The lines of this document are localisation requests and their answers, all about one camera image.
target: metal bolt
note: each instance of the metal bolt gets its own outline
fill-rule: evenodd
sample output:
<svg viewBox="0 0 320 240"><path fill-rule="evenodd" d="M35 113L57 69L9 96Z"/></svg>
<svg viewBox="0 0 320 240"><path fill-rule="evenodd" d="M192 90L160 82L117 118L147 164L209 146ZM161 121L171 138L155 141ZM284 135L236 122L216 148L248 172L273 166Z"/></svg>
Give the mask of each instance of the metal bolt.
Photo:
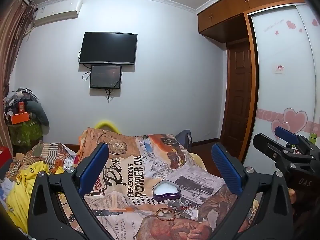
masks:
<svg viewBox="0 0 320 240"><path fill-rule="evenodd" d="M66 169L66 172L67 173L73 173L74 171L75 171L75 167L68 167L67 169Z"/></svg>
<svg viewBox="0 0 320 240"><path fill-rule="evenodd" d="M44 176L44 174L45 174L45 171L39 171L38 176L42 177Z"/></svg>
<svg viewBox="0 0 320 240"><path fill-rule="evenodd" d="M283 174L282 174L281 171L276 171L276 175L277 175L278 177L282 177L282 176L283 176Z"/></svg>
<svg viewBox="0 0 320 240"><path fill-rule="evenodd" d="M246 167L245 172L247 173L254 173L254 169L252 167Z"/></svg>

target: white air conditioner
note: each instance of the white air conditioner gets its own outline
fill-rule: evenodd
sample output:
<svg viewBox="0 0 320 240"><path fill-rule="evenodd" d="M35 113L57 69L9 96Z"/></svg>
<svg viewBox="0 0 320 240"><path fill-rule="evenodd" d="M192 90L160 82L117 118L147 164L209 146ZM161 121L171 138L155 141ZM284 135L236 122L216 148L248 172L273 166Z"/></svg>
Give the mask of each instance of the white air conditioner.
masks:
<svg viewBox="0 0 320 240"><path fill-rule="evenodd" d="M35 25L77 18L82 6L82 0L65 0L39 8Z"/></svg>

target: newspaper print bedsheet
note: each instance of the newspaper print bedsheet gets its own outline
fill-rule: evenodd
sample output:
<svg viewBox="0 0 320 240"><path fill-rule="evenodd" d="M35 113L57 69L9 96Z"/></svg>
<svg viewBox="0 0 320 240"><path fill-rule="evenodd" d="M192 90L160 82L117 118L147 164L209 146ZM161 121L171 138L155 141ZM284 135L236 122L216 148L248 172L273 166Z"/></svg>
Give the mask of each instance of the newspaper print bedsheet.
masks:
<svg viewBox="0 0 320 240"><path fill-rule="evenodd" d="M100 142L108 144L110 154L92 192L84 199L116 240L205 240L236 200L224 180L200 168L172 135L129 137L91 128L85 132L75 164ZM152 188L162 179L178 184L181 198L156 201ZM81 231L65 198L62 204L71 226ZM189 208L179 212L174 221L155 216L159 208L181 206ZM254 213L252 208L241 230L249 226Z"/></svg>

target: jewelry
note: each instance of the jewelry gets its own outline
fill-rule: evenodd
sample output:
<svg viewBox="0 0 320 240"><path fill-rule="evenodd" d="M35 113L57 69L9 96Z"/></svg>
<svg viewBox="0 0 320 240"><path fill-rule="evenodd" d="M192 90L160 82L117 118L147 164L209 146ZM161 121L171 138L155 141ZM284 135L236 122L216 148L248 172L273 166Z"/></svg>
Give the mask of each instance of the jewelry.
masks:
<svg viewBox="0 0 320 240"><path fill-rule="evenodd" d="M180 211L187 210L190 206L181 206L180 208L177 207L167 207L167 208L159 208L156 212L156 217L161 221L173 221L176 218L176 213ZM172 218L166 219L159 217L159 212L162 211L163 214L169 214L169 212L172 213Z"/></svg>

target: blue pad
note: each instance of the blue pad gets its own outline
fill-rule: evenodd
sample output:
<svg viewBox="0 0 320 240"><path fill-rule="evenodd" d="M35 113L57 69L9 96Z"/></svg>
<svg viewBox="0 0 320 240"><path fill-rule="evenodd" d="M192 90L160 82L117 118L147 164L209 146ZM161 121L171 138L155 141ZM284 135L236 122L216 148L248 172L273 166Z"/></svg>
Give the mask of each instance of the blue pad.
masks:
<svg viewBox="0 0 320 240"><path fill-rule="evenodd" d="M96 183L98 176L100 175L104 165L109 158L109 148L107 144L104 144L98 149L94 158L91 160L87 168L84 170L80 177L79 195L84 196L92 191L94 184Z"/></svg>
<svg viewBox="0 0 320 240"><path fill-rule="evenodd" d="M296 145L299 143L297 135L295 135L292 132L289 132L288 130L278 126L275 129L275 135L281 138L282 140L285 140L287 143L291 145Z"/></svg>
<svg viewBox="0 0 320 240"><path fill-rule="evenodd" d="M231 155L227 151L222 150L218 146L218 144L212 146L212 160L220 171L220 174L226 182L230 192L236 194L237 196L240 196L243 191L241 187L241 177L226 155L229 155L229 157L231 157Z"/></svg>

